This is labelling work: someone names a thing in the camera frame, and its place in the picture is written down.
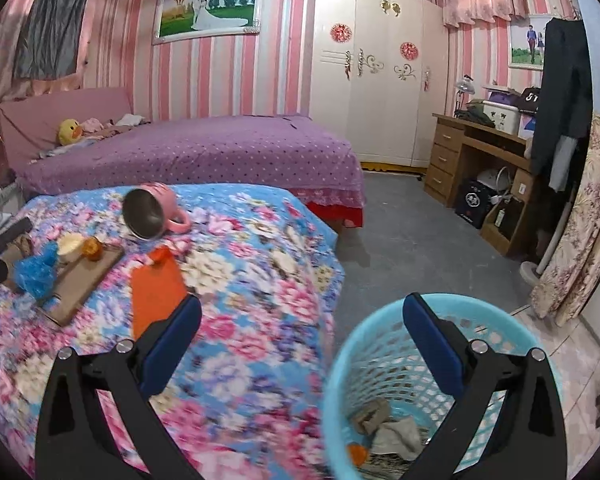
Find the beige cloth mask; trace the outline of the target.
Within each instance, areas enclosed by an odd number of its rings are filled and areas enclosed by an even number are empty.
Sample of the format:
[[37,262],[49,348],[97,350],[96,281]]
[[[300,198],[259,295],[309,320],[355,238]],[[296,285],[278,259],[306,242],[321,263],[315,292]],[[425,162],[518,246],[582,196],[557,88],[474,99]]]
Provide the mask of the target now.
[[376,430],[370,454],[396,455],[414,462],[424,449],[422,435],[412,416],[396,422],[383,422]]

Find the white round container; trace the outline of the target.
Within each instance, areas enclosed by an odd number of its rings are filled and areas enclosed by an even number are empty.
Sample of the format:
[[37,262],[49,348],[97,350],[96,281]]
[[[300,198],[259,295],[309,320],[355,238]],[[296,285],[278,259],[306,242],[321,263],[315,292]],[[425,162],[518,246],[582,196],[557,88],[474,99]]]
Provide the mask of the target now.
[[76,261],[82,254],[82,246],[86,237],[81,233],[66,233],[58,237],[57,255],[63,264]]

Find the light blue plastic basket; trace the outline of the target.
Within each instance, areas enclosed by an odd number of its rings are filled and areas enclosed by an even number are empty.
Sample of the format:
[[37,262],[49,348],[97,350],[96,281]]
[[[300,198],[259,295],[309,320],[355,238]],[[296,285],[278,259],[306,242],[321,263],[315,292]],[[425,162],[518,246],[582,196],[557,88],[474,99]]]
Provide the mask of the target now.
[[[420,296],[438,318],[454,323],[468,340],[481,339],[498,353],[516,356],[523,356],[534,347],[545,352],[532,333],[492,304],[452,294]],[[358,434],[351,425],[350,416],[366,402],[386,399],[391,408],[388,422],[412,416],[422,435],[424,448],[454,403],[452,396],[437,386],[404,326],[402,307],[405,298],[368,316],[350,333],[332,364],[324,393],[322,433],[328,468],[336,479],[362,478],[353,459],[353,450],[360,446],[370,454],[374,434]],[[478,462],[504,396],[503,391],[492,396],[478,432],[458,468],[464,469]]]

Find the blue plastic bag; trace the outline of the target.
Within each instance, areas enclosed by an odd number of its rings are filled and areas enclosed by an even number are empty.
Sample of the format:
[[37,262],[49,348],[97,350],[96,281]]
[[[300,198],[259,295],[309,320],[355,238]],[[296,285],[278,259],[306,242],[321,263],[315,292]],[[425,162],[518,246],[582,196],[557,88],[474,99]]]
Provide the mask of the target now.
[[19,260],[14,265],[14,282],[35,300],[46,300],[56,281],[58,244],[47,243],[38,255]]

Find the brown crumpled cloth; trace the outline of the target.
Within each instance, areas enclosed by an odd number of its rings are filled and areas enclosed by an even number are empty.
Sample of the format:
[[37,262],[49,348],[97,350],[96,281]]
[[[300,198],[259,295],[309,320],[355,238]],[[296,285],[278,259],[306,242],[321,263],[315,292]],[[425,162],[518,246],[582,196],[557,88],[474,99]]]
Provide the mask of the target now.
[[7,266],[7,278],[5,285],[8,288],[14,289],[15,283],[15,265],[17,262],[27,259],[33,255],[33,243],[28,234],[22,234],[15,240],[10,242],[4,252],[0,255],[0,259]]

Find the pink steel mug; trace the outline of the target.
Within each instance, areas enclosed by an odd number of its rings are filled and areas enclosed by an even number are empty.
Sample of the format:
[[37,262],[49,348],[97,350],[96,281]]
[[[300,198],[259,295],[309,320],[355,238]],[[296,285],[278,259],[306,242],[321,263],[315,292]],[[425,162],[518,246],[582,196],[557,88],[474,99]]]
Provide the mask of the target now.
[[188,213],[178,206],[176,194],[163,183],[132,188],[122,200],[122,218],[141,240],[154,240],[165,232],[185,234],[192,227]]

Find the black box under desk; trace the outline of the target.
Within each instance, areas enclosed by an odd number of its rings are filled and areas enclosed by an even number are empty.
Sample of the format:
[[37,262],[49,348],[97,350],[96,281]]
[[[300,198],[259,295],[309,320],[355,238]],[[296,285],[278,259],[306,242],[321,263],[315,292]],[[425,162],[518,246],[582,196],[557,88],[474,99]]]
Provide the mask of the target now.
[[454,212],[477,230],[483,226],[486,215],[493,208],[492,188],[475,179],[466,179],[458,188]]

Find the yellow duck plush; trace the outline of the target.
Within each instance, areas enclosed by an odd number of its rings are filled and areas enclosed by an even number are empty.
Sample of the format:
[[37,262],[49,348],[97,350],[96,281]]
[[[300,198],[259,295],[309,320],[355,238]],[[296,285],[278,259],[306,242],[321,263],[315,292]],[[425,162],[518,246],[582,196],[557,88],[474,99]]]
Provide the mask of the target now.
[[75,144],[82,136],[83,128],[75,119],[65,119],[58,127],[57,140],[60,146]]

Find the wooden desk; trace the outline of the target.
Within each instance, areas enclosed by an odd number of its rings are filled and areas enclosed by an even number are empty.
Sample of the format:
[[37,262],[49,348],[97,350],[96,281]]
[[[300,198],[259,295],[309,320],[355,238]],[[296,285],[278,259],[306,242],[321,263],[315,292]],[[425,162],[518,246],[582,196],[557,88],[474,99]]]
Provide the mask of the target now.
[[425,192],[451,208],[460,200],[460,186],[466,181],[490,169],[508,171],[512,178],[509,193],[519,202],[513,219],[504,219],[497,226],[496,217],[504,206],[494,205],[486,214],[480,235],[505,257],[522,255],[530,240],[539,189],[530,162],[524,158],[526,142],[475,122],[441,114],[436,119]]

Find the pink headboard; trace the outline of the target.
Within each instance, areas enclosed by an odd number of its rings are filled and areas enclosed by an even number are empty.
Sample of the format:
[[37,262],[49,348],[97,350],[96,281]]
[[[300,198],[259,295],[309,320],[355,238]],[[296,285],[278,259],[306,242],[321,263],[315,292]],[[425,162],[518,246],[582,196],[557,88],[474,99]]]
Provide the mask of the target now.
[[131,112],[125,88],[87,88],[2,103],[0,133],[8,166],[21,172],[35,155],[50,150],[66,119],[108,122]]

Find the white storage box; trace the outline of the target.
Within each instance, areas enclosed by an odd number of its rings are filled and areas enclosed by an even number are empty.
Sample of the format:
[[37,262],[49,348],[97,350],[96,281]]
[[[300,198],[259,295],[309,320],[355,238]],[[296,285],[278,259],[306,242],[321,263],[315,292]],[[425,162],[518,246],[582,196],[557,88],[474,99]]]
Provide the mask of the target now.
[[516,136],[520,124],[520,111],[516,106],[483,101],[483,114],[494,123],[498,131]]

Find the purple dotted bed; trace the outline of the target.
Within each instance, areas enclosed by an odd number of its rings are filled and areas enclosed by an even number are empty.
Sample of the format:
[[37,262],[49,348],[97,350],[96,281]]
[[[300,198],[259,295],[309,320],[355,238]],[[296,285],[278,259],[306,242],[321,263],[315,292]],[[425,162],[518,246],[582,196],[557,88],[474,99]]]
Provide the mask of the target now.
[[300,115],[154,122],[18,170],[38,194],[161,182],[282,188],[328,222],[364,223],[364,178],[351,144]]

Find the grey window curtain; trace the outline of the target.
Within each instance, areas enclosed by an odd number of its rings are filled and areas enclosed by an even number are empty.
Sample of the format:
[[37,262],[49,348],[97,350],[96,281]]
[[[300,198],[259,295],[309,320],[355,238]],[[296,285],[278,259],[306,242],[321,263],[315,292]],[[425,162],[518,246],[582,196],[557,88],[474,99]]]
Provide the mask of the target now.
[[78,69],[87,0],[34,0],[20,30],[14,77],[58,80]]

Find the white wardrobe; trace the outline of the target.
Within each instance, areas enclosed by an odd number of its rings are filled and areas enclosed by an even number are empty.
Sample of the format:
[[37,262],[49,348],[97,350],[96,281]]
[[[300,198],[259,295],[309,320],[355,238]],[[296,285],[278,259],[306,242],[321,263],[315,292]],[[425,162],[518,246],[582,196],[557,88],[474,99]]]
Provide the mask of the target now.
[[360,162],[425,168],[449,83],[427,0],[315,0],[309,115]]

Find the framed wedding picture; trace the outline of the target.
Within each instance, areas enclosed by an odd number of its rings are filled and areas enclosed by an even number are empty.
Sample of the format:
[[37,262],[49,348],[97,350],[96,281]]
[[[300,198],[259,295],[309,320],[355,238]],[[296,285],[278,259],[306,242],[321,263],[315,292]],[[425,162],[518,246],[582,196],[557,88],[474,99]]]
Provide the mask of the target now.
[[257,35],[263,0],[158,0],[153,44],[215,36]]

